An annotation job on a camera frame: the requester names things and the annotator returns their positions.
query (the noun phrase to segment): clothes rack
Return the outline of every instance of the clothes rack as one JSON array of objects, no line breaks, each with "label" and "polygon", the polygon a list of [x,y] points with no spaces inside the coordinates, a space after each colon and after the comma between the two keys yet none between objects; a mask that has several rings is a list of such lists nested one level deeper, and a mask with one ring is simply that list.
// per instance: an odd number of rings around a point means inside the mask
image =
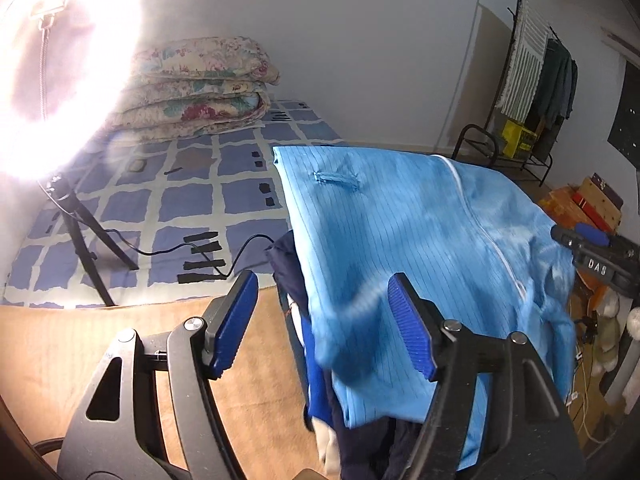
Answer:
[{"label": "clothes rack", "polygon": [[[500,93],[502,92],[502,86],[505,83],[505,78],[507,77],[507,72],[509,70],[509,66],[511,63],[511,56],[513,55],[513,47],[516,42],[516,28],[518,26],[518,17],[522,12],[522,4],[523,4],[523,0],[518,0],[518,3],[516,5],[516,11],[511,12],[511,9],[510,9],[510,12],[513,15],[513,28],[511,29],[511,39],[509,43],[509,49],[507,50],[507,56],[504,60],[504,66],[502,67],[502,74],[500,75],[500,81],[495,91],[494,100],[489,109],[489,113],[487,115],[486,121],[484,122],[484,126],[479,126],[478,124],[472,123],[462,128],[462,131],[460,131],[460,135],[458,136],[458,141],[456,142],[456,147],[453,150],[453,154],[451,155],[451,158],[453,160],[456,160],[458,158],[458,155],[460,154],[460,148],[462,147],[462,144],[466,142],[469,146],[471,146],[474,150],[476,150],[476,152],[481,153],[482,155],[484,155],[486,158],[489,159],[488,163],[486,164],[487,168],[492,168],[496,170],[514,169],[514,170],[519,170],[520,172],[527,171],[527,173],[529,173],[530,176],[532,176],[532,178],[514,178],[514,180],[520,181],[520,182],[539,182],[540,187],[542,187],[554,163],[554,160],[551,154],[548,155],[546,160],[539,160],[533,154],[530,154],[526,158],[526,160],[514,160],[513,158],[503,156],[500,154],[500,147],[499,147],[500,143],[498,142],[498,136],[488,131],[489,125],[494,116],[495,107],[498,103],[498,99],[500,98]],[[560,41],[560,38],[558,38],[558,35],[550,25],[549,25],[549,29],[551,33],[556,37],[556,39]],[[466,134],[468,134],[471,131],[479,132],[486,138],[486,140],[476,140],[476,139],[466,138]],[[544,175],[542,177],[537,176],[535,173],[533,173],[533,171],[531,171],[532,167],[545,168]]]}]

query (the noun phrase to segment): light stand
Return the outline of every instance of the light stand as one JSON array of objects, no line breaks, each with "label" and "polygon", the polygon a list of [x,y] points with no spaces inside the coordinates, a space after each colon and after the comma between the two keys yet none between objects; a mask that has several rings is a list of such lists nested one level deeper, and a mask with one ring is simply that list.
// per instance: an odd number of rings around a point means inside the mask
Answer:
[{"label": "light stand", "polygon": [[129,258],[125,252],[118,247],[117,243],[109,236],[107,231],[98,223],[89,210],[78,200],[74,190],[68,180],[61,174],[52,177],[45,185],[45,190],[49,198],[62,208],[65,213],[62,218],[65,221],[66,230],[71,236],[71,241],[76,249],[76,254],[84,270],[89,275],[95,289],[100,294],[105,306],[114,306],[115,303],[109,295],[109,291],[100,277],[98,269],[95,267],[97,256],[92,253],[84,243],[84,237],[80,231],[78,218],[115,254],[130,270],[138,270],[139,267]]}]

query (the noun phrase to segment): black tripod leg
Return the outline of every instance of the black tripod leg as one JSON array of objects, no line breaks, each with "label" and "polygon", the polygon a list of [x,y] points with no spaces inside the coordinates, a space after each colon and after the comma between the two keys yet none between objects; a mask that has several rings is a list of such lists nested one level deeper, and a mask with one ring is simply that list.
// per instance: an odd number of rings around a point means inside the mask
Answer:
[{"label": "black tripod leg", "polygon": [[102,302],[105,306],[114,306],[115,303],[113,303],[113,300],[109,295],[109,291],[104,286],[104,282],[100,277],[100,273],[95,267],[94,258],[89,252],[89,249],[86,248],[84,237],[82,236],[82,232],[80,231],[78,221],[75,218],[70,218],[66,214],[63,214],[62,218],[65,221],[66,230],[69,231],[69,234],[71,235],[71,241],[76,248],[76,254],[78,255],[78,258],[80,258],[80,262],[84,267],[84,271],[87,273],[87,275],[91,279],[91,282],[94,284],[95,290],[97,290],[98,294],[100,294]]},{"label": "black tripod leg", "polygon": [[98,221],[94,218],[94,216],[89,212],[87,208],[79,203],[76,208],[76,214],[82,219],[82,221],[87,224],[91,231],[95,233],[95,235],[102,240],[110,250],[119,257],[122,262],[129,267],[130,270],[138,270],[139,267],[134,263],[134,261],[129,258],[125,252],[117,245],[116,242],[113,241],[113,238],[109,236],[109,234],[104,230],[104,228],[98,223]]}]

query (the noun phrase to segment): silver bolt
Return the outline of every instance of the silver bolt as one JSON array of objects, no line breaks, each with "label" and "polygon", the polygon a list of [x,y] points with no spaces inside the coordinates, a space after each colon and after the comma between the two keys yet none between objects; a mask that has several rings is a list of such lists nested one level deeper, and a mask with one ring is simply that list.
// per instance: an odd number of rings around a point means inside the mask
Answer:
[{"label": "silver bolt", "polygon": [[444,322],[442,323],[442,326],[444,327],[444,330],[446,330],[447,332],[460,332],[460,329],[462,328],[462,323],[460,323],[455,319],[445,319]]},{"label": "silver bolt", "polygon": [[133,338],[135,338],[135,336],[135,330],[133,330],[132,328],[126,328],[118,334],[118,341],[120,341],[121,343],[128,343]]},{"label": "silver bolt", "polygon": [[184,322],[184,327],[187,330],[199,330],[204,321],[200,317],[190,317],[187,321]]},{"label": "silver bolt", "polygon": [[516,345],[526,345],[529,339],[522,332],[514,332],[511,334],[511,340],[516,343]]}]

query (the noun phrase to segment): light blue fabric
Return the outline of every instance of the light blue fabric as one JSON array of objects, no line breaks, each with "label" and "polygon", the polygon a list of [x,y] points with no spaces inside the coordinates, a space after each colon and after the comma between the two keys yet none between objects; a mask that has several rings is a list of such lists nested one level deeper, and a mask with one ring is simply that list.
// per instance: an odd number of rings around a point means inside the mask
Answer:
[{"label": "light blue fabric", "polygon": [[[405,272],[445,318],[531,339],[562,396],[574,326],[564,310],[571,253],[506,177],[433,155],[368,148],[274,148],[309,296],[316,359],[333,371],[345,425],[423,421],[435,384],[414,370],[386,284]],[[460,467],[476,462],[487,384],[479,380]]]}]

